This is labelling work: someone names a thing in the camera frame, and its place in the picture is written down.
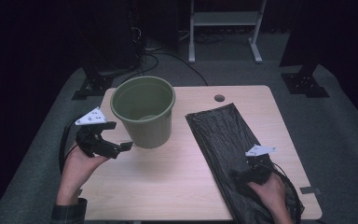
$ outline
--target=human hand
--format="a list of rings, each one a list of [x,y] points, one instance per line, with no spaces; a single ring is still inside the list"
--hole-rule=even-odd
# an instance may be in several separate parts
[[[276,224],[293,223],[286,209],[285,185],[278,175],[272,173],[264,185],[250,182],[248,186],[260,197],[261,202],[270,211]]]
[[[77,194],[81,186],[89,180],[92,173],[109,158],[88,157],[79,146],[69,153],[62,171],[61,184],[57,194],[57,205],[77,203]]]

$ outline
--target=black plastic bag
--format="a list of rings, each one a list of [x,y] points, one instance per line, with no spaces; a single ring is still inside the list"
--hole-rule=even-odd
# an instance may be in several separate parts
[[[235,105],[188,114],[186,120],[234,221],[251,224],[273,223],[269,210],[261,203],[256,193],[233,178],[233,175],[250,171],[245,152],[254,145],[260,145]],[[264,162],[272,164],[268,154],[261,157]],[[299,220],[300,208],[296,190],[286,183],[285,185],[286,205],[292,220]]]

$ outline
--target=black curtain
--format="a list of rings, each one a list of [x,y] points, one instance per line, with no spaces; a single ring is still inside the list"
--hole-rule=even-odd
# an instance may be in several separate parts
[[[300,0],[267,0],[260,30],[291,32],[296,21]]]
[[[358,109],[358,1],[302,0],[281,66],[316,57]]]
[[[63,1],[0,1],[0,199],[79,67],[73,31]]]

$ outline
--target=small round object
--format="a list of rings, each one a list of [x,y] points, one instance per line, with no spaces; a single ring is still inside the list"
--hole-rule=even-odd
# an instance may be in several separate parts
[[[226,100],[225,96],[224,96],[224,95],[221,95],[221,94],[215,95],[214,99],[215,99],[215,101],[217,101],[217,102],[223,102],[223,101]]]

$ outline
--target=wooden table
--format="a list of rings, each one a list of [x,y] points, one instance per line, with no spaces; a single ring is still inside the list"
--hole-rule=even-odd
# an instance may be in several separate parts
[[[322,216],[309,187],[305,171],[284,125],[271,91],[266,86],[175,87],[172,135],[163,146],[137,146],[122,152],[116,160],[100,166],[83,186],[81,197],[89,201],[87,220],[232,220],[211,170],[186,122],[185,115],[234,103],[263,146],[276,147],[271,159],[279,164],[296,187],[305,206],[303,219]],[[111,112],[109,89],[101,109],[114,130],[103,139],[120,144],[130,137]],[[216,94],[226,100],[215,101]]]

